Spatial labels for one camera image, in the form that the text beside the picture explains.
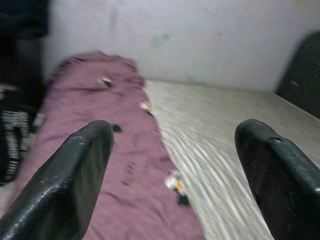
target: wall stain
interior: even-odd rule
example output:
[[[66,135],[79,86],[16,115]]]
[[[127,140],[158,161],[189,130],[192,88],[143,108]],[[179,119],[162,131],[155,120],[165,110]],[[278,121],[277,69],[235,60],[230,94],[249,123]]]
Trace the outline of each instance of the wall stain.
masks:
[[[188,83],[194,84],[194,83],[202,83],[203,82],[200,78],[198,78],[190,73],[186,73],[184,76],[185,76],[185,79],[188,81]]]
[[[110,13],[110,19],[109,19],[109,34],[114,34],[117,28],[119,18],[119,11],[118,8],[113,6]]]
[[[154,49],[160,49],[162,48],[171,38],[171,35],[169,33],[164,33],[159,36],[154,36],[151,39],[151,45]]]

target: small debris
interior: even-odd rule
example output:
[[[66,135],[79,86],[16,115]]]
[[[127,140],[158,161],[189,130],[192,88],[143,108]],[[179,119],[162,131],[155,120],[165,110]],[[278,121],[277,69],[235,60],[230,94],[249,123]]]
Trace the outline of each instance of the small debris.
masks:
[[[121,133],[122,132],[122,128],[117,124],[112,125],[112,130],[114,133]]]

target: mattress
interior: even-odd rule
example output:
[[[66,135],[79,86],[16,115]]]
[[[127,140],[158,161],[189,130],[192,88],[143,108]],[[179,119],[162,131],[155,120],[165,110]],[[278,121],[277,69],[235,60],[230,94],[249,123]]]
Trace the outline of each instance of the mattress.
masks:
[[[238,124],[257,119],[320,167],[320,121],[272,93],[148,81],[170,157],[208,240],[272,240],[237,155]]]

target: pink blanket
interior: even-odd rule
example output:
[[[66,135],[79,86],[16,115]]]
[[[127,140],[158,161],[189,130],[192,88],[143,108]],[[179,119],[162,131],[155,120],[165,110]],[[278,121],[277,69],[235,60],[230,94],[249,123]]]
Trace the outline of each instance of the pink blanket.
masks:
[[[144,81],[131,59],[93,52],[65,61],[40,110],[45,121],[21,165],[18,192],[70,134],[93,120],[105,120],[119,125],[122,132],[114,133],[113,151],[84,239],[204,240],[193,210],[179,206],[177,194],[164,185],[175,166],[156,120],[140,107],[148,101]]]

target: dark cloth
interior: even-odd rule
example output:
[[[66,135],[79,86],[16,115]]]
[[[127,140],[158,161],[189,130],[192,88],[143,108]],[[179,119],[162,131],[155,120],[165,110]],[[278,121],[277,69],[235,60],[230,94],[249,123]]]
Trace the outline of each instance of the dark cloth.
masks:
[[[33,39],[48,33],[49,0],[0,0],[0,35]]]

